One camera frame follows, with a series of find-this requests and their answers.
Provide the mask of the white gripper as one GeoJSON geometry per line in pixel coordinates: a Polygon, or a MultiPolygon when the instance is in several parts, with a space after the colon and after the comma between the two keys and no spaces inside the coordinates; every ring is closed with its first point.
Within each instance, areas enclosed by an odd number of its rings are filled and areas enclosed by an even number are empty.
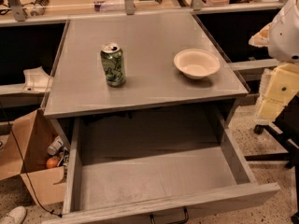
{"type": "MultiPolygon", "coordinates": [[[[249,39],[253,47],[269,45],[268,23],[249,39]]],[[[256,102],[257,120],[275,120],[291,99],[299,92],[299,66],[284,63],[273,70],[265,69],[262,74],[259,98],[256,102]]]]}

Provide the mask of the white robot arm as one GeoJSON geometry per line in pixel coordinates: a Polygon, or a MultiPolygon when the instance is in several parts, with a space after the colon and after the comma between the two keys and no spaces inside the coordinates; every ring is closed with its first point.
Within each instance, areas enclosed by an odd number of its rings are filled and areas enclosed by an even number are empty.
{"type": "Polygon", "coordinates": [[[269,56],[278,61],[273,70],[264,69],[255,104],[255,123],[267,125],[299,92],[299,0],[288,0],[276,17],[250,38],[249,44],[266,47],[269,56]]]}

